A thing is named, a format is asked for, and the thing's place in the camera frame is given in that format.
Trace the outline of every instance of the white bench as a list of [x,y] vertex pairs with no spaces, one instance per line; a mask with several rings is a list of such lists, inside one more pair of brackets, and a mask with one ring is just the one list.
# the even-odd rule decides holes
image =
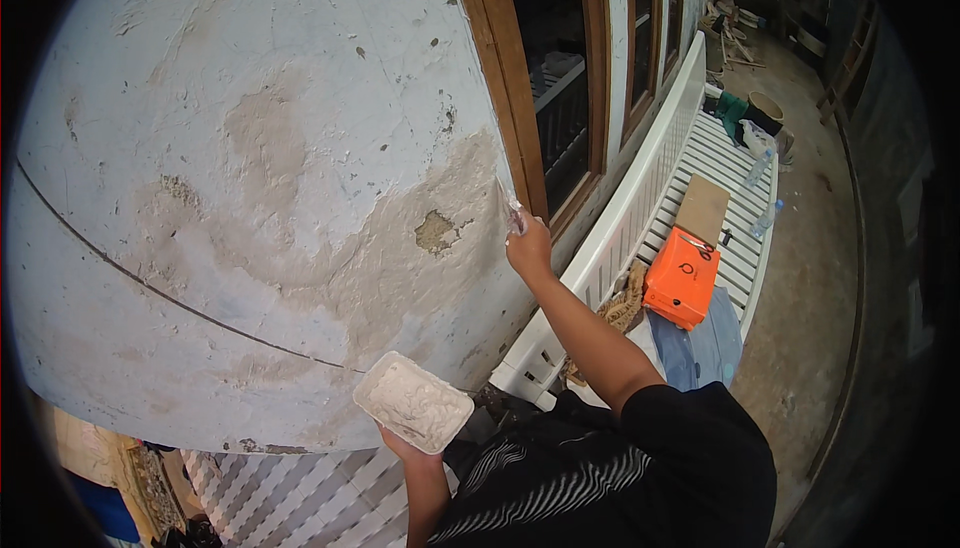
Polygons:
[[[721,257],[716,284],[726,287],[746,340],[773,239],[773,228],[762,241],[748,230],[776,199],[779,164],[774,155],[756,187],[742,185],[754,159],[701,110],[705,83],[704,35],[698,31],[630,169],[559,280],[596,310],[614,294],[618,278],[635,256],[653,262],[673,226],[690,175],[696,173],[730,194],[724,229],[731,230],[732,238],[728,245],[717,246]],[[548,411],[556,403],[548,388],[566,356],[537,309],[489,382]]]

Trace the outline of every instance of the wooden window frame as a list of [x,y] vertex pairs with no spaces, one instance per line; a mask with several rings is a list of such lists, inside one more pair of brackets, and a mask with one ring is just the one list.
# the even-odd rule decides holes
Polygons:
[[627,0],[627,21],[631,28],[627,32],[627,106],[624,109],[623,136],[620,148],[643,119],[643,115],[654,103],[657,82],[660,79],[660,46],[663,40],[664,0],[650,0],[650,60],[647,64],[647,87],[640,99],[634,104],[634,60],[637,50],[637,0]]
[[[667,13],[666,13],[666,30],[669,33],[670,31],[670,0],[667,0]],[[668,75],[673,73],[673,68],[680,60],[680,49],[681,49],[681,39],[684,37],[684,0],[677,0],[677,29],[674,31],[674,35],[677,37],[677,50],[673,50],[671,54],[669,51],[666,54],[666,60],[663,62],[663,78],[666,79]]]
[[552,218],[547,208],[537,113],[514,0],[462,0],[462,5],[503,136],[516,197],[534,216],[548,222],[556,242],[606,171],[612,46],[609,0],[582,0],[589,88],[589,158],[587,172]]

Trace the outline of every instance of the black shirt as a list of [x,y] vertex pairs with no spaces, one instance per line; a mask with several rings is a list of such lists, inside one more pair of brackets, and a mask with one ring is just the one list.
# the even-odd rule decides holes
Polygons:
[[644,387],[619,420],[565,391],[464,477],[432,546],[762,547],[777,496],[766,438],[719,382]]

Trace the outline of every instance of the person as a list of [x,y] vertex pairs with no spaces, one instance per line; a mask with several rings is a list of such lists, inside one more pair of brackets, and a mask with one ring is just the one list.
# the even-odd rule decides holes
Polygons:
[[507,259],[609,410],[562,392],[481,446],[452,499],[442,455],[381,427],[403,463],[407,546],[764,546],[777,472],[760,428],[719,382],[667,386],[553,274],[543,223],[519,216]]

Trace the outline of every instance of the plastic water bottle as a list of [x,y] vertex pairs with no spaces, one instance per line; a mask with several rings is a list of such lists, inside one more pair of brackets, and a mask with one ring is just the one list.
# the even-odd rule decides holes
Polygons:
[[750,225],[750,235],[760,240],[763,237],[763,234],[774,225],[774,219],[777,218],[778,213],[781,209],[784,208],[784,201],[777,200],[767,208],[767,212],[760,215],[760,218],[756,222]]
[[767,165],[770,164],[770,161],[774,158],[774,151],[769,147],[763,152],[763,156],[756,159],[756,162],[753,163],[750,172],[747,173],[747,178],[743,180],[743,184],[748,188],[755,187],[757,182],[761,180],[763,172],[767,170]]

